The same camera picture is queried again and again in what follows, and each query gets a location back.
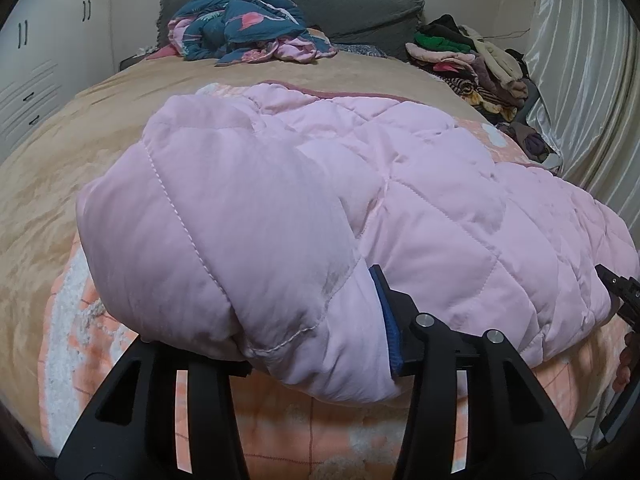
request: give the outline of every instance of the green clothing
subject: green clothing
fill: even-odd
[[[420,32],[416,32],[414,35],[415,43],[420,45],[426,50],[432,52],[461,52],[462,54],[468,54],[471,52],[471,47],[463,43],[456,43],[455,41],[449,41],[439,36],[425,36]]]

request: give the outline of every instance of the gray headboard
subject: gray headboard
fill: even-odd
[[[160,0],[158,47],[168,44],[167,24],[190,0]],[[406,60],[404,44],[411,41],[422,16],[423,0],[293,0],[308,26],[317,25],[334,43],[367,43],[389,56]]]

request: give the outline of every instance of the pile of clothes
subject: pile of clothes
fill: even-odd
[[[459,27],[449,14],[423,25],[406,49],[411,63],[442,79],[492,124],[511,123],[525,107],[532,83],[522,55]]]
[[[551,173],[558,174],[562,158],[549,147],[545,139],[535,129],[516,121],[511,124],[500,123],[497,127],[511,137],[530,160],[539,162]]]
[[[168,28],[171,45],[187,61],[309,63],[337,53],[320,30],[306,26],[291,0],[191,0]]]

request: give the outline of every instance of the satin curtain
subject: satin curtain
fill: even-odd
[[[620,0],[540,0],[525,56],[541,100],[528,120],[561,176],[625,220],[640,245],[640,52]]]

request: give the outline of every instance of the pink clothing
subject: pink clothing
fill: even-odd
[[[451,59],[457,59],[465,63],[473,63],[476,59],[476,56],[473,54],[462,54],[461,52],[433,52],[415,43],[406,43],[404,46],[409,56],[427,63],[440,63],[441,61]]]
[[[331,402],[402,393],[372,264],[453,329],[501,330],[530,366],[611,314],[595,264],[640,270],[606,206],[494,163],[444,112],[276,84],[171,97],[77,214],[112,316]]]
[[[436,72],[460,72],[460,66],[450,62],[436,63],[435,65],[433,65],[433,69]]]
[[[197,16],[187,16],[186,18],[181,18],[180,20],[175,20],[172,26],[169,27],[169,44],[173,46],[180,56],[184,55],[184,49],[182,48],[182,40],[184,38],[184,32],[193,23]]]
[[[313,43],[301,38],[278,38],[278,48],[274,56],[283,61],[309,63],[316,58],[318,50]]]
[[[161,57],[180,56],[180,53],[175,49],[172,44],[162,47],[156,50],[153,54],[149,54],[145,59],[159,59]]]

